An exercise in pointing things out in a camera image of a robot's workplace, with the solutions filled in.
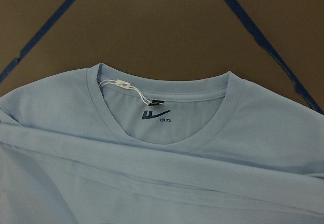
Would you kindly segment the light blue t-shirt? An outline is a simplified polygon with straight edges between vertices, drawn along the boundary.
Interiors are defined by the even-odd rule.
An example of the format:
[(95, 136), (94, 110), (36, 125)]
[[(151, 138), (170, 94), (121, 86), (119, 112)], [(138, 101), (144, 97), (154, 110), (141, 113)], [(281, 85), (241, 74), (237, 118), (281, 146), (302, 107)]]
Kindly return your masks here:
[(323, 116), (231, 72), (53, 75), (1, 97), (1, 223), (323, 223)]

